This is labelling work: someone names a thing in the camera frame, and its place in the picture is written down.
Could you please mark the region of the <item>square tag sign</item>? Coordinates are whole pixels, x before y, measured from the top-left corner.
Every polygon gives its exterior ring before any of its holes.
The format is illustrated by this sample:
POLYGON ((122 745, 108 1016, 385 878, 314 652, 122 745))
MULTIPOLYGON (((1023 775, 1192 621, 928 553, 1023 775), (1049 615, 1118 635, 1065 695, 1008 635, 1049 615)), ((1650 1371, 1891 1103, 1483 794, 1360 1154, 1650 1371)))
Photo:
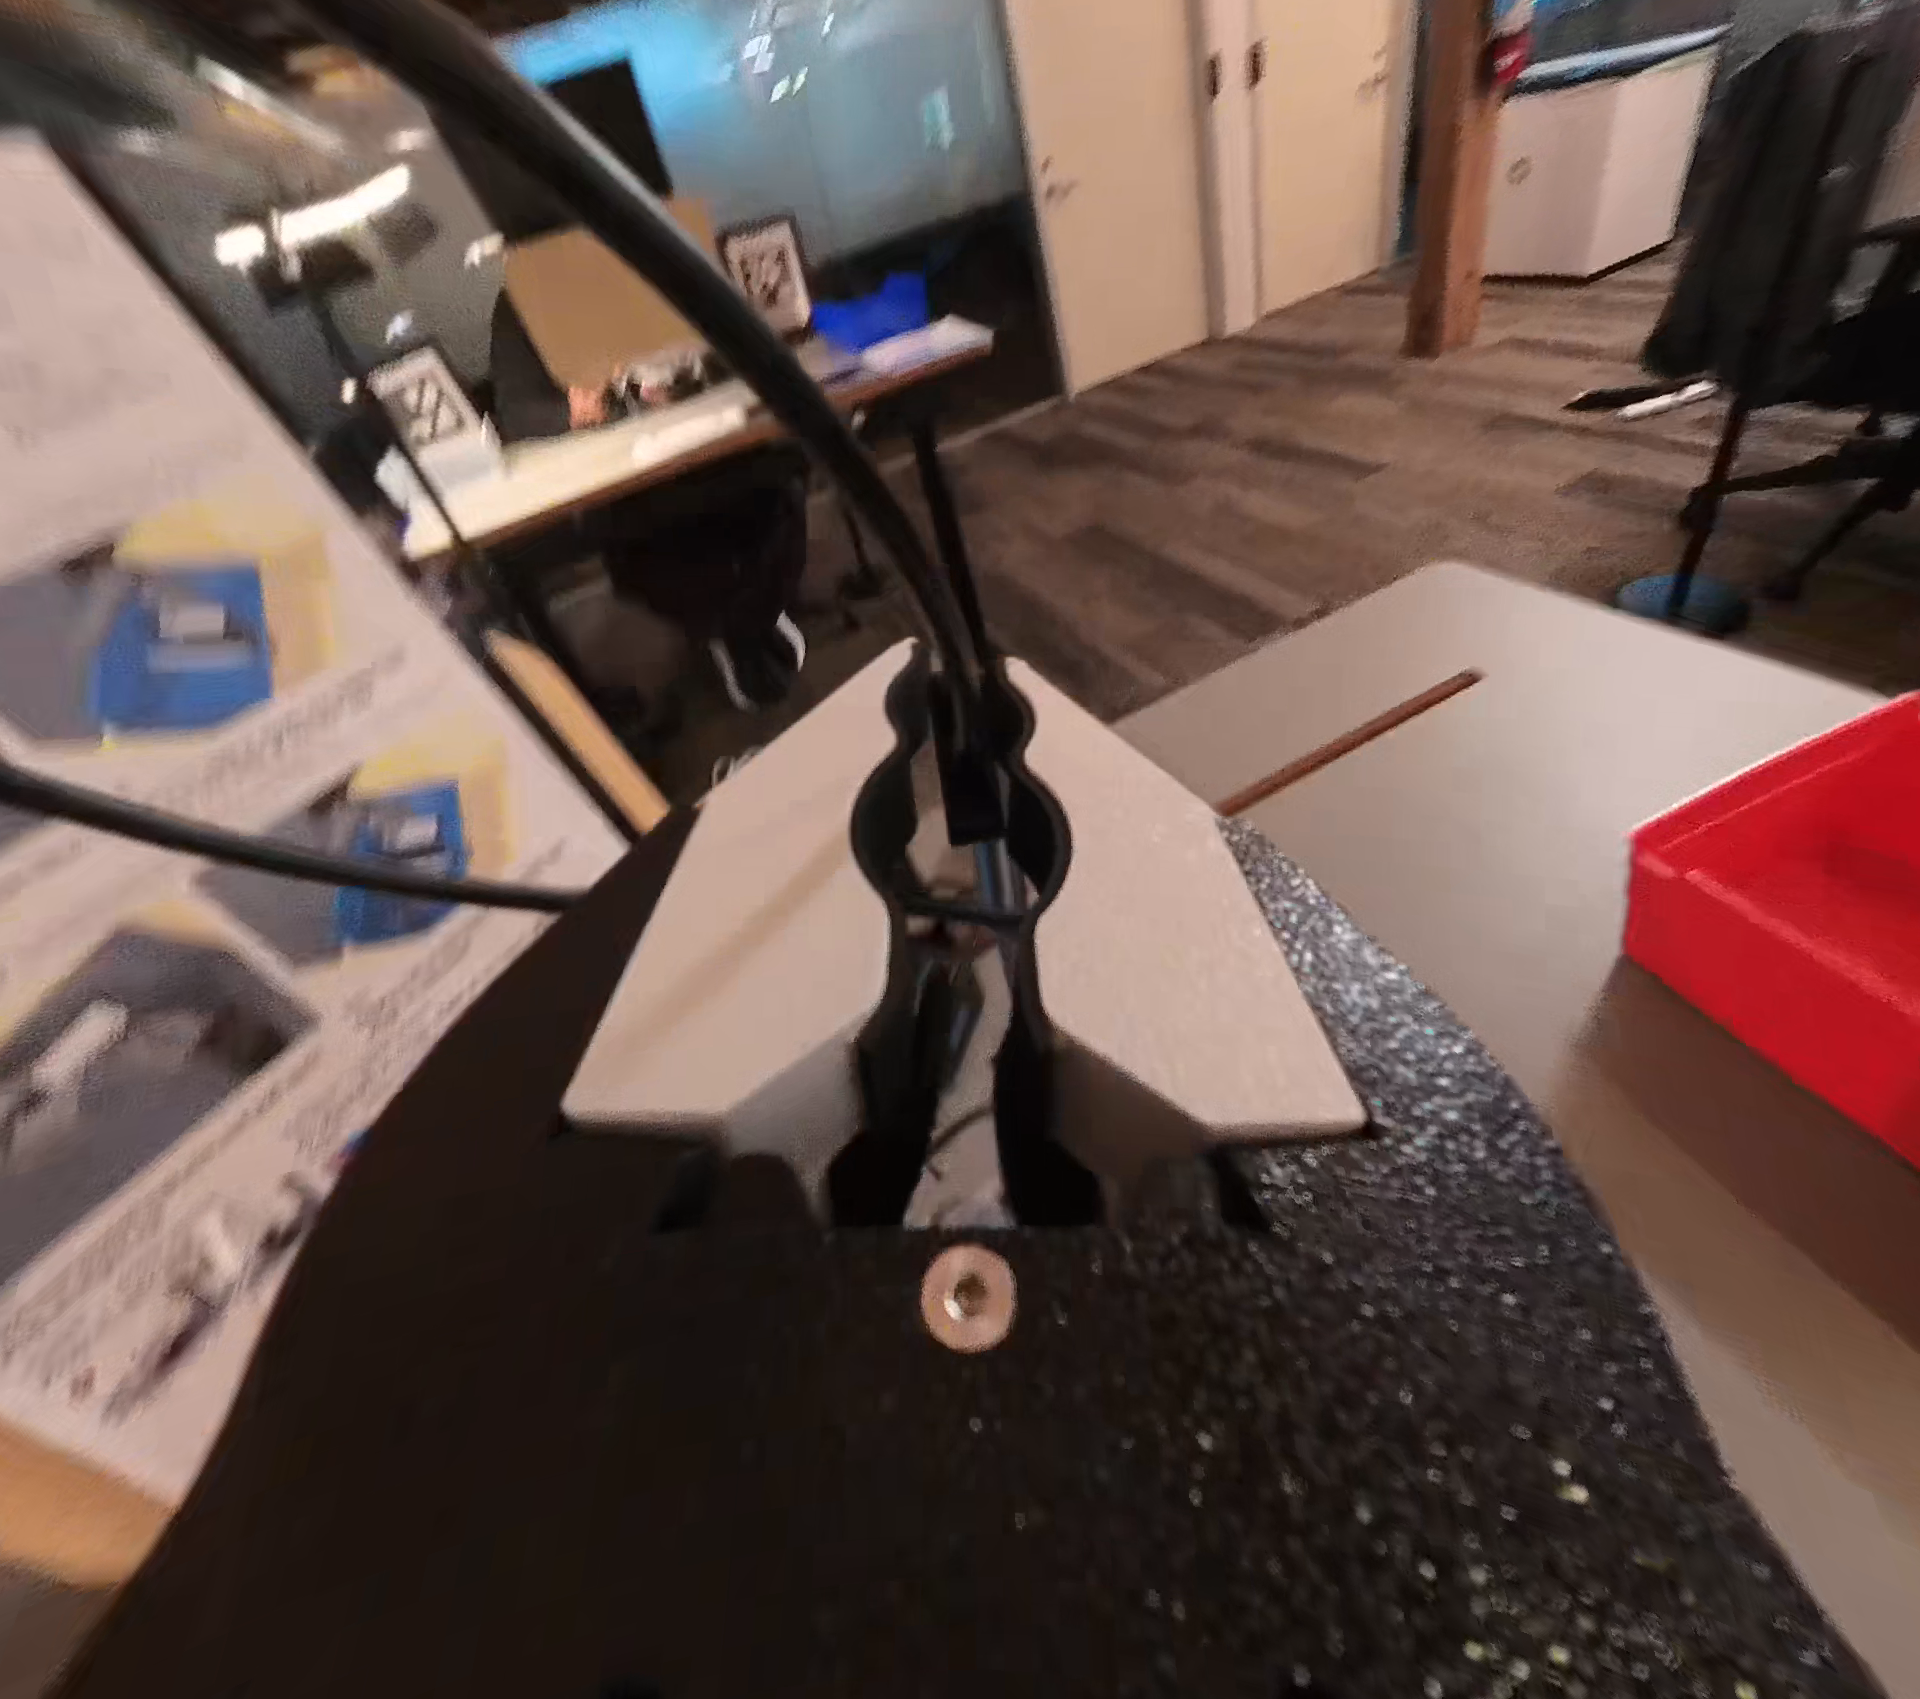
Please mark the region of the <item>square tag sign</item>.
POLYGON ((811 246, 792 212, 718 228, 715 252, 781 343, 816 334, 811 246))
POLYGON ((494 421, 471 403, 457 370, 436 343, 414 343, 363 370, 376 413, 391 435, 436 471, 436 479, 478 479, 501 466, 494 421))

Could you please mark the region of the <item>black monitor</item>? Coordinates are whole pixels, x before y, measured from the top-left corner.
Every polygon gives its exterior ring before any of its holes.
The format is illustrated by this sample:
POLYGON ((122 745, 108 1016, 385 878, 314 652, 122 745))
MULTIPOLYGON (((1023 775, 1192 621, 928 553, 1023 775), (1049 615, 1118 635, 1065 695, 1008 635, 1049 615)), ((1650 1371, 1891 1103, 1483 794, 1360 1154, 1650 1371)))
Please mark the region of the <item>black monitor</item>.
POLYGON ((546 92, 651 191, 673 193, 630 59, 546 80, 546 92))

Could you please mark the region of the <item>instruction sheet board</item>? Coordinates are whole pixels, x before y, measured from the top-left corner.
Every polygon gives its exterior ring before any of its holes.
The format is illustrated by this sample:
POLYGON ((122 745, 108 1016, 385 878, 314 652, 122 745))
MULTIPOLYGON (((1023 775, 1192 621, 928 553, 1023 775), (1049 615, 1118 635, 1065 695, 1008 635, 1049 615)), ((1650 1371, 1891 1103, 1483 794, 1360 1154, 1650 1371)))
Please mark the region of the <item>instruction sheet board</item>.
MULTIPOLYGON (((30 128, 0 212, 11 767, 385 870, 598 883, 608 819, 30 128)), ((11 1429, 175 1502, 351 1148, 536 926, 11 813, 11 1429)))

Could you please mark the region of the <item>background office desk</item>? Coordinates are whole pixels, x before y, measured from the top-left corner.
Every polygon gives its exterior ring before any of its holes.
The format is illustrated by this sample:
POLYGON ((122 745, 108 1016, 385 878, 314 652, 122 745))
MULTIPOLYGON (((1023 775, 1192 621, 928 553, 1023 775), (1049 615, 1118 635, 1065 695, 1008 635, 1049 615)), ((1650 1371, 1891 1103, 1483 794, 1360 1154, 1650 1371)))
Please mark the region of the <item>background office desk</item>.
MULTIPOLYGON (((952 370, 992 366, 992 352, 1000 352, 1000 334, 979 321, 949 315, 928 324, 912 324, 912 334, 852 352, 830 378, 822 370, 811 370, 811 378, 861 428, 877 401, 918 389, 918 385, 952 378, 952 370)), ((511 445, 501 466, 450 489, 442 501, 414 494, 401 509, 401 558, 436 565, 457 541, 501 553, 501 541, 546 534, 589 509, 608 509, 628 494, 709 471, 718 454, 749 454, 762 445, 792 445, 792 428, 781 413, 762 413, 762 401, 734 378, 718 378, 697 401, 651 403, 630 421, 601 421, 601 428, 575 428, 575 435, 546 435, 546 445, 511 445)))

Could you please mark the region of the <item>black office chair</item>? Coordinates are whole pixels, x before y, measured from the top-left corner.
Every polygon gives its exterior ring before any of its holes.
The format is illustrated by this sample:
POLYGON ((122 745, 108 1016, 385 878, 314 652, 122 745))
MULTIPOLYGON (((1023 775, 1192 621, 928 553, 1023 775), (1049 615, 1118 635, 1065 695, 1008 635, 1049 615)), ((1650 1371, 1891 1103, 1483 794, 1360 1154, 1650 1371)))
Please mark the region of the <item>black office chair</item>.
POLYGON ((1798 603, 1803 578, 1867 519, 1895 518, 1920 494, 1920 428, 1891 435, 1881 421, 1920 421, 1920 216, 1881 216, 1863 233, 1881 246, 1881 279, 1863 315, 1825 324, 1815 370, 1790 389, 1790 403, 1863 403, 1863 428, 1781 471, 1729 471, 1729 494, 1790 494, 1790 489, 1855 489, 1855 501, 1760 591, 1766 603, 1798 603))

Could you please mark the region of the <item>wooden post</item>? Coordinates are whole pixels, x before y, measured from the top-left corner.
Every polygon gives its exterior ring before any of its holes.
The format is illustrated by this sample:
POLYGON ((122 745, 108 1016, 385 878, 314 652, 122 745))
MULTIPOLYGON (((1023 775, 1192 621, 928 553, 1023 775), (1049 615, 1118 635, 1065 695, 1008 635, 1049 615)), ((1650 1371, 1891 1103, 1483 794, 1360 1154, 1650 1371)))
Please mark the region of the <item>wooden post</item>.
POLYGON ((1426 0, 1426 109, 1418 109, 1418 216, 1401 352, 1430 366, 1473 343, 1483 321, 1483 216, 1501 92, 1473 80, 1483 0, 1426 0))

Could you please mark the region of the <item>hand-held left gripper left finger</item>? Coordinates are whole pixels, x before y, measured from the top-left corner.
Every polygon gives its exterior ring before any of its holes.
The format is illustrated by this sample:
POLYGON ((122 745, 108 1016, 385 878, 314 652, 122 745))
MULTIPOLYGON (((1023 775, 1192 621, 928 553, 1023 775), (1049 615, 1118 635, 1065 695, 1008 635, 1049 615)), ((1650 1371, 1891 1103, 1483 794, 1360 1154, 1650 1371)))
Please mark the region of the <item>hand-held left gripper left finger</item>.
POLYGON ((924 957, 852 832, 912 667, 902 636, 709 794, 563 1093, 575 1136, 768 1154, 840 1230, 840 1160, 928 1092, 924 957))

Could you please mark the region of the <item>blue bin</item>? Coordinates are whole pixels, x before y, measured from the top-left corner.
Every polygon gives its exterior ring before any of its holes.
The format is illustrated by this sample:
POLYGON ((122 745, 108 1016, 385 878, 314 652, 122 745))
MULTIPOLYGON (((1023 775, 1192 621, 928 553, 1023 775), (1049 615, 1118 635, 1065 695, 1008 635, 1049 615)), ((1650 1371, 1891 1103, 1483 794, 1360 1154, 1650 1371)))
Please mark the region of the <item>blue bin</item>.
POLYGON ((862 352, 862 348, 877 348, 877 343, 902 343, 902 334, 918 334, 928 321, 928 286, 924 286, 924 271, 885 271, 876 287, 861 287, 861 300, 816 300, 816 334, 830 343, 830 348, 852 348, 852 352, 862 352))

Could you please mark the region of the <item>cardboard box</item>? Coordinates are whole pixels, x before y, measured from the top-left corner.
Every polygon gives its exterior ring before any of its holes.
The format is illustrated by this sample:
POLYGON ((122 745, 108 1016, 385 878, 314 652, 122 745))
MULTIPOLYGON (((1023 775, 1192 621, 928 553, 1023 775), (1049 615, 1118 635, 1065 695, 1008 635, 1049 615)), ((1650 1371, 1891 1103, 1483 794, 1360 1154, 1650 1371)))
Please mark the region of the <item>cardboard box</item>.
POLYGON ((581 228, 501 239, 501 300, 563 389, 709 348, 709 334, 581 228))

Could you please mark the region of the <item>white tall cabinet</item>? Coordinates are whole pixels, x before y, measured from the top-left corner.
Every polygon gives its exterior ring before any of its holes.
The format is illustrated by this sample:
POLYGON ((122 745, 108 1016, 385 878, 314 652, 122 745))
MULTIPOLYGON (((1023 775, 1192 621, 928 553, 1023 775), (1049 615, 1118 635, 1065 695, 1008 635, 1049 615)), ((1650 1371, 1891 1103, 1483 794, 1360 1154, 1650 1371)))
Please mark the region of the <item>white tall cabinet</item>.
POLYGON ((1418 0, 1002 0, 1065 385, 1388 261, 1418 0))

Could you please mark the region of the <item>dark jacket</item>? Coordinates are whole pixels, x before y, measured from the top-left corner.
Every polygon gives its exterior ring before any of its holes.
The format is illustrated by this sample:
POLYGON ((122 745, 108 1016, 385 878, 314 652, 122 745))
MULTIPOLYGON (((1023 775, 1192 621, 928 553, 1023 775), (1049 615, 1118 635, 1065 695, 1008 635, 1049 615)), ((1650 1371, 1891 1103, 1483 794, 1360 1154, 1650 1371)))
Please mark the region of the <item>dark jacket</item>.
POLYGON ((1833 287, 1906 124, 1920 12, 1790 32, 1724 92, 1715 165, 1646 370, 1790 403, 1825 370, 1833 287))

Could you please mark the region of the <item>white low cabinet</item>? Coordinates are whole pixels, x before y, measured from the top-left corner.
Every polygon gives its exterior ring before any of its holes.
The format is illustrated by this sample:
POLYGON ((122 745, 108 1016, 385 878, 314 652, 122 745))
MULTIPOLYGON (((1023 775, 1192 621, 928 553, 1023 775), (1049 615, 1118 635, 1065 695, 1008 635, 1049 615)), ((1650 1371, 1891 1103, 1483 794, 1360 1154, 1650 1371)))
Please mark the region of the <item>white low cabinet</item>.
POLYGON ((1541 59, 1501 109, 1483 279, 1585 286, 1681 233, 1724 32, 1541 59))

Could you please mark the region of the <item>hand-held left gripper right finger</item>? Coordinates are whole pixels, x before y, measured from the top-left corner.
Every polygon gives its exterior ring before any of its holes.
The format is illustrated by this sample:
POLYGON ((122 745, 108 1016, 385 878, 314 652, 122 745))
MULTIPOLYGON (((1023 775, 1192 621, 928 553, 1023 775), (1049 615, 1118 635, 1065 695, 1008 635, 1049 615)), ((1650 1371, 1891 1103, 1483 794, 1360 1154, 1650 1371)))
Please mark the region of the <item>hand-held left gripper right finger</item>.
POLYGON ((1000 709, 1023 878, 992 1060, 1002 1223, 1101 1230, 1159 1160, 1369 1136, 1212 806, 1023 658, 1000 709))

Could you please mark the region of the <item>red plastic bin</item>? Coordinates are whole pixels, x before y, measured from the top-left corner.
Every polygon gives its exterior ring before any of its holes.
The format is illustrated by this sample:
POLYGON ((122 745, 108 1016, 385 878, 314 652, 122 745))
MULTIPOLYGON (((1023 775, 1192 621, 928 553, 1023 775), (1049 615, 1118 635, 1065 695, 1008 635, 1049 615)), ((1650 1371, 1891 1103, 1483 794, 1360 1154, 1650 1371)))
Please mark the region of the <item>red plastic bin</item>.
POLYGON ((1920 695, 1626 825, 1625 957, 1920 1160, 1920 695))

